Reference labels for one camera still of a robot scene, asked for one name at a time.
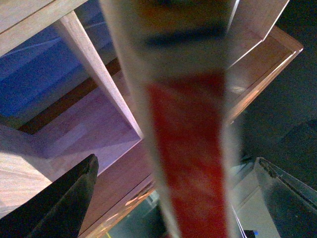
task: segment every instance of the red label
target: red label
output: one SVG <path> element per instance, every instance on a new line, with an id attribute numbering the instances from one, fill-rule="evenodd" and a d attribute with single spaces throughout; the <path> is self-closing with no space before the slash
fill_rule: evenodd
<path id="1" fill-rule="evenodd" d="M 148 86 L 160 162 L 182 238 L 226 238 L 222 73 Z"/>

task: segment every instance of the brown wooden edge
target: brown wooden edge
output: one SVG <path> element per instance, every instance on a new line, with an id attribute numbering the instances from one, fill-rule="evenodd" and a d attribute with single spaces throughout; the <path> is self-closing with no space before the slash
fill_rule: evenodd
<path id="1" fill-rule="evenodd" d="M 276 26 L 272 28 L 269 35 L 287 48 L 290 54 L 282 57 L 276 65 L 236 99 L 234 106 L 226 115 L 226 124 L 231 124 L 304 48 L 296 39 Z"/>
<path id="2" fill-rule="evenodd" d="M 106 65 L 107 70 L 111 76 L 118 73 L 121 68 L 117 58 L 112 60 L 110 63 Z M 27 123 L 22 125 L 18 130 L 28 133 L 28 134 L 35 134 L 44 126 L 49 124 L 52 120 L 58 117 L 60 114 L 65 112 L 83 97 L 87 96 L 90 92 L 96 89 L 98 85 L 93 81 L 92 78 L 87 78 L 84 82 L 79 84 L 73 90 L 65 94 L 55 103 L 50 105 L 40 114 L 29 120 Z"/>

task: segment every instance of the light wood surface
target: light wood surface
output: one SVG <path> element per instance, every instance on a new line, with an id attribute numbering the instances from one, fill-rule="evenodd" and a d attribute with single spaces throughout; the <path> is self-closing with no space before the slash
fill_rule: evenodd
<path id="1" fill-rule="evenodd" d="M 144 142 L 141 141 L 98 176 L 94 194 L 79 234 L 93 224 L 96 227 L 95 221 L 108 213 L 127 194 L 130 194 L 131 199 L 140 192 L 132 194 L 131 190 L 151 174 L 152 170 L 147 161 L 148 156 Z"/>
<path id="2" fill-rule="evenodd" d="M 0 125 L 0 218 L 51 183 L 35 145 L 30 135 Z"/>
<path id="3" fill-rule="evenodd" d="M 274 26 L 264 42 L 230 68 L 233 103 L 227 122 L 237 118 L 302 49 L 298 41 Z"/>
<path id="4" fill-rule="evenodd" d="M 54 27 L 118 111 L 126 118 L 140 138 L 143 138 L 138 123 L 107 71 L 76 13 L 72 11 L 62 17 L 54 23 Z"/>
<path id="5" fill-rule="evenodd" d="M 289 0 L 240 0 L 234 23 L 241 23 L 265 39 Z"/>
<path id="6" fill-rule="evenodd" d="M 110 63 L 106 65 L 107 70 L 109 71 L 111 76 L 114 76 L 120 71 L 120 65 L 115 58 Z M 123 99 L 127 102 L 128 96 L 130 95 L 126 88 L 124 88 L 122 81 L 124 81 L 124 78 L 121 77 L 122 74 L 116 75 L 113 77 L 113 80 L 115 84 L 117 85 L 120 93 L 123 96 Z M 79 100 L 81 100 L 83 97 L 87 96 L 90 92 L 95 90 L 98 87 L 98 85 L 94 82 L 94 80 L 89 77 L 84 82 L 79 84 L 77 87 L 75 87 L 70 92 L 66 93 L 64 96 L 62 96 L 58 101 L 54 102 L 52 105 L 50 105 L 48 108 L 46 108 L 44 111 L 40 112 L 38 115 L 36 115 L 34 118 L 32 118 L 30 121 L 24 123 L 22 126 L 18 126 L 18 130 L 28 133 L 28 134 L 35 134 L 40 129 L 42 129 L 45 125 L 49 124 L 52 120 L 54 120 L 56 117 L 58 117 L 60 114 L 65 112 L 67 109 L 69 109 L 71 106 L 73 106 L 75 103 L 77 103 Z M 13 123 L 17 119 L 7 119 L 2 118 L 0 115 L 0 122 L 4 125 L 13 125 Z"/>
<path id="7" fill-rule="evenodd" d="M 34 134 L 52 167 L 46 176 L 56 180 L 90 154 L 102 173 L 140 141 L 134 129 L 97 88 Z"/>
<path id="8" fill-rule="evenodd" d="M 242 24 L 233 25 L 230 30 L 229 67 L 253 50 L 263 39 Z"/>
<path id="9" fill-rule="evenodd" d="M 54 0 L 0 34 L 0 56 L 17 47 L 87 0 Z"/>
<path id="10" fill-rule="evenodd" d="M 13 26 L 53 0 L 0 1 L 0 33 Z"/>
<path id="11" fill-rule="evenodd" d="M 0 217 L 88 155 L 98 157 L 101 174 L 139 141 L 99 88 L 34 135 L 0 125 Z"/>

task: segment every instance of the black object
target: black object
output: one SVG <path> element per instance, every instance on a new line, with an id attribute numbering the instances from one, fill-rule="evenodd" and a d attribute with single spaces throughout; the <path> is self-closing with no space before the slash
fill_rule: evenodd
<path id="1" fill-rule="evenodd" d="M 0 220 L 1 238 L 76 238 L 98 173 L 90 155 Z"/>
<path id="2" fill-rule="evenodd" d="M 254 231 L 244 230 L 244 234 L 246 234 L 247 238 L 256 238 Z"/>

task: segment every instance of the wooden frame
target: wooden frame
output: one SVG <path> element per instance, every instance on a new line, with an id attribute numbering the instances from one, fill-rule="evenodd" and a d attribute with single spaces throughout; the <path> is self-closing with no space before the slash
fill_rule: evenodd
<path id="1" fill-rule="evenodd" d="M 72 103 L 61 109 L 57 102 L 48 109 L 53 111 L 52 118 L 47 120 L 45 111 L 30 122 L 29 125 L 43 121 L 39 130 L 30 130 L 28 125 L 20 128 L 33 135 L 0 126 L 0 216 L 95 153 L 100 161 L 99 177 L 81 238 L 101 236 L 153 190 L 148 154 L 122 72 L 111 73 L 105 68 L 73 12 L 86 1 L 26 0 L 20 4 L 18 0 L 10 0 L 0 5 L 0 16 L 5 19 L 0 28 L 0 56 L 57 21 L 54 26 L 102 89 L 88 79 L 75 89 Z M 229 93 L 232 105 L 226 123 L 231 123 L 302 50 L 303 46 L 295 39 L 273 27 L 288 1 L 235 2 L 237 11 L 232 15 L 229 32 L 235 36 L 228 69 L 233 78 L 230 82 L 233 90 Z M 82 87 L 86 91 L 78 95 Z M 113 196 L 109 197 L 107 191 L 112 191 Z"/>

